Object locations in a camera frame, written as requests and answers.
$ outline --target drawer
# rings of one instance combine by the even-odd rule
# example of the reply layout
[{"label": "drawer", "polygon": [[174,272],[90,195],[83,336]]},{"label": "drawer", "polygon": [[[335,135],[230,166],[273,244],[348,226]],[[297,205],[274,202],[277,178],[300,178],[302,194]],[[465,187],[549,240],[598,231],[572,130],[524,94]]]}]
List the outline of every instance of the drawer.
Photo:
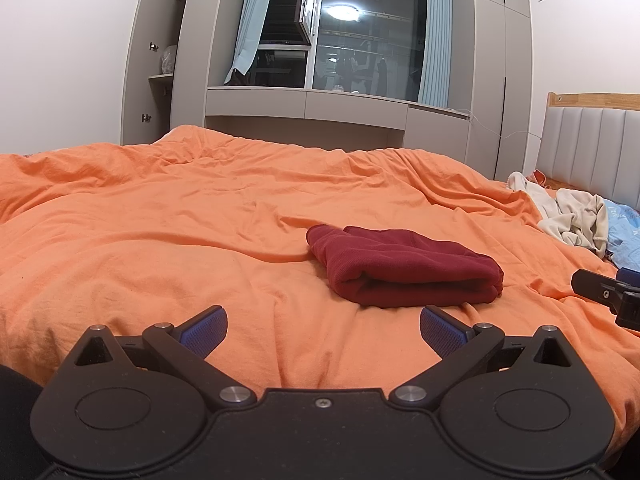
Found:
[{"label": "drawer", "polygon": [[404,130],[408,105],[344,92],[308,92],[305,119]]},{"label": "drawer", "polygon": [[277,88],[207,90],[206,116],[305,117],[306,92]]}]

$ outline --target white wall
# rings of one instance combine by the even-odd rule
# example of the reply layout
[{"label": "white wall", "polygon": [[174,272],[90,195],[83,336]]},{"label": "white wall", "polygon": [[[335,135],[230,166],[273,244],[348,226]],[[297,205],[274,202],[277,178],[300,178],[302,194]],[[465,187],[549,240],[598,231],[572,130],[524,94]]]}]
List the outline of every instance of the white wall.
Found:
[{"label": "white wall", "polygon": [[120,142],[138,0],[0,0],[0,153]]},{"label": "white wall", "polygon": [[[548,92],[640,93],[640,0],[531,0],[530,131],[540,136]],[[525,173],[540,141],[529,136]]]}]

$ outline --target blue cloth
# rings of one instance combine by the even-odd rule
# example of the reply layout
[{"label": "blue cloth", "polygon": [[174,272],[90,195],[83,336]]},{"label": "blue cloth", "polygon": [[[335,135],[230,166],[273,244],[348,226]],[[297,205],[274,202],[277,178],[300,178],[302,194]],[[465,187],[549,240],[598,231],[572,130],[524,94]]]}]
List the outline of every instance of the blue cloth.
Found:
[{"label": "blue cloth", "polygon": [[609,213],[607,252],[617,268],[640,271],[640,214],[629,206],[604,201]]},{"label": "blue cloth", "polygon": [[451,72],[453,0],[427,0],[427,35],[418,102],[446,108]]},{"label": "blue cloth", "polygon": [[226,76],[225,83],[229,82],[235,68],[243,75],[251,68],[255,53],[258,51],[264,19],[267,16],[267,7],[269,7],[269,0],[244,0],[238,38],[236,39],[234,62],[231,65],[229,74]]}]

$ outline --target light blue curtain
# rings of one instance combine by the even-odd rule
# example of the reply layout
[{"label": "light blue curtain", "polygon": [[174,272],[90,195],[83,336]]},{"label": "light blue curtain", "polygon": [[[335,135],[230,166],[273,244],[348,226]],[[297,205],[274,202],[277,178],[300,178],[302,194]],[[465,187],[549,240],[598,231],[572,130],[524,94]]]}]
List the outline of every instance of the light blue curtain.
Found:
[{"label": "light blue curtain", "polygon": [[244,0],[242,15],[236,39],[234,62],[231,65],[225,83],[231,79],[231,73],[237,68],[242,74],[251,68],[255,53],[258,51],[260,35],[264,26],[264,18],[267,15],[269,0]]},{"label": "light blue curtain", "polygon": [[427,0],[427,36],[418,102],[447,107],[451,72],[452,0]]}]

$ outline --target blue gripper pad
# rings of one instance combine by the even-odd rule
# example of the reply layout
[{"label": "blue gripper pad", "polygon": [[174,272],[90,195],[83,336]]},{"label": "blue gripper pad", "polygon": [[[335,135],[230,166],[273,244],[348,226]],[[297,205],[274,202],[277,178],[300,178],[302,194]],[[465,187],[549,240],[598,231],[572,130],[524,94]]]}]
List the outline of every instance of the blue gripper pad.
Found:
[{"label": "blue gripper pad", "polygon": [[190,326],[191,320],[182,326],[180,334],[180,344],[186,346],[194,354],[203,359],[207,357],[213,349],[224,340],[226,336],[226,312],[222,307],[213,310],[208,316],[197,320]]},{"label": "blue gripper pad", "polygon": [[616,274],[616,279],[631,286],[640,286],[640,272],[622,267]]},{"label": "blue gripper pad", "polygon": [[473,329],[443,311],[425,307],[420,313],[420,334],[442,359],[465,345]]}]

